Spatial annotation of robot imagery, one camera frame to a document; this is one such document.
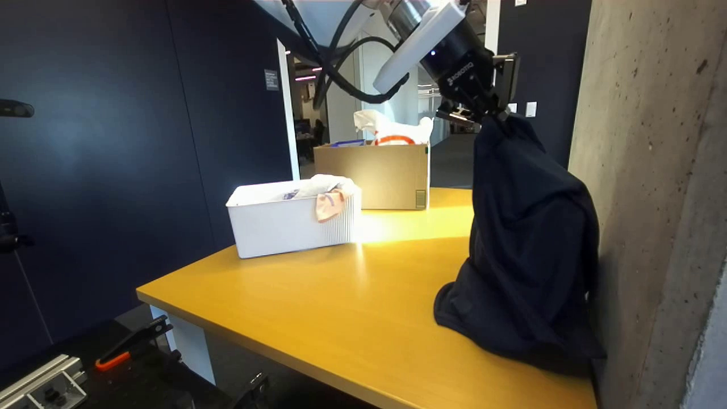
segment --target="black cloth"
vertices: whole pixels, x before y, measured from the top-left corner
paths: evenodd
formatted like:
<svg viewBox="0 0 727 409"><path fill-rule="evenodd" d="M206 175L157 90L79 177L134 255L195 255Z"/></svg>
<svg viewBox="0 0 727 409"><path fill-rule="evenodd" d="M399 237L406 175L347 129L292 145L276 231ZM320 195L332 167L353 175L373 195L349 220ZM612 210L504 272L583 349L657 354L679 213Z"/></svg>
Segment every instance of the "black cloth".
<svg viewBox="0 0 727 409"><path fill-rule="evenodd" d="M587 318L598 276L594 203L522 119L481 123L472 210L471 256L439 292L436 323L538 367L603 356Z"/></svg>

